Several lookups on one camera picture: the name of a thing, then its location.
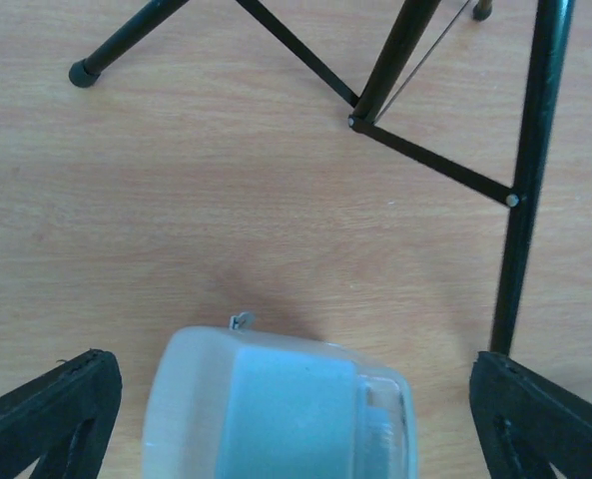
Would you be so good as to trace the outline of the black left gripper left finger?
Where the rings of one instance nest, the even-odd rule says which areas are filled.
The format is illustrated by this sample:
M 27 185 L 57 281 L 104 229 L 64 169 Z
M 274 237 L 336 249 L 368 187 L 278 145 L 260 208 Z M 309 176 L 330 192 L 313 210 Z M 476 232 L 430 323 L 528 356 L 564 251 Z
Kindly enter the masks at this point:
M 122 397 L 116 356 L 90 349 L 0 396 L 0 478 L 96 478 Z

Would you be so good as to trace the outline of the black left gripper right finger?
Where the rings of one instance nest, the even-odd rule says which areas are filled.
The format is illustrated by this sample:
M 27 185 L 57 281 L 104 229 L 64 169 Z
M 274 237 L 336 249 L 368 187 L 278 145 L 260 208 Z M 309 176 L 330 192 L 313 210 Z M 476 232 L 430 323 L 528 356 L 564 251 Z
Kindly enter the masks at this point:
M 481 351 L 469 403 L 492 478 L 592 478 L 592 404 L 509 357 Z

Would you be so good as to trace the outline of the white grey metronome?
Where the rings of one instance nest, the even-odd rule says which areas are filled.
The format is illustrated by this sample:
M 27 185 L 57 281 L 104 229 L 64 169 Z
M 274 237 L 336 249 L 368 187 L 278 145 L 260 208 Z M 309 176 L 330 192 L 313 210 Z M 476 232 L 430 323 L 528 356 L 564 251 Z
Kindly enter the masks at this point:
M 189 326 L 169 340 L 144 417 L 146 478 L 414 478 L 411 389 L 340 345 Z

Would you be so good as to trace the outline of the black tripod music stand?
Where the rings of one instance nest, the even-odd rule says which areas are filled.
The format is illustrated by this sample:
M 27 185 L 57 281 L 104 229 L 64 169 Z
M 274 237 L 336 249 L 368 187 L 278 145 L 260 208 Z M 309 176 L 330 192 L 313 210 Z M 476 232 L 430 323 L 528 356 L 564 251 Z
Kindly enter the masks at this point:
M 539 0 L 513 182 L 505 186 L 378 126 L 400 94 L 395 82 L 437 7 L 436 1 L 402 4 L 361 93 L 355 93 L 262 2 L 241 7 L 352 108 L 349 127 L 508 208 L 502 265 L 489 339 L 492 352 L 511 350 L 538 211 L 574 2 Z

